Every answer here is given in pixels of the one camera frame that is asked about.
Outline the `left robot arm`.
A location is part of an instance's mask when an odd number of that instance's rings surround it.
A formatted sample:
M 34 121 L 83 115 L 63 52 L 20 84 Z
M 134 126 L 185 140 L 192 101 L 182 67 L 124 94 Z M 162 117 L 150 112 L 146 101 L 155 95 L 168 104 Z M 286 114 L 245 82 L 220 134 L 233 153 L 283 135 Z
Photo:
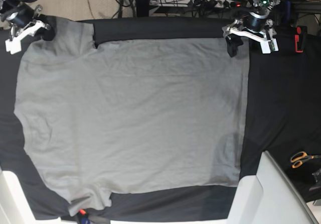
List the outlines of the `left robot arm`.
M 249 0 L 249 7 L 236 7 L 234 22 L 222 28 L 230 57 L 237 55 L 238 47 L 243 45 L 242 38 L 254 40 L 260 44 L 263 54 L 278 51 L 274 21 L 269 16 L 280 0 Z

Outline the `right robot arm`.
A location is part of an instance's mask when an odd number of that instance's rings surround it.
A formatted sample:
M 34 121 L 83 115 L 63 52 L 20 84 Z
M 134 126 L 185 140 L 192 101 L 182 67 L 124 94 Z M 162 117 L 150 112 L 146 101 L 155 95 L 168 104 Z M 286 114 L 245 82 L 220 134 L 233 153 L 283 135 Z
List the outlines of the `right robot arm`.
M 55 32 L 45 15 L 42 6 L 35 9 L 28 4 L 38 0 L 1 0 L 1 21 L 10 25 L 10 36 L 5 41 L 6 51 L 12 55 L 21 52 L 22 40 L 28 36 L 42 36 L 51 41 Z

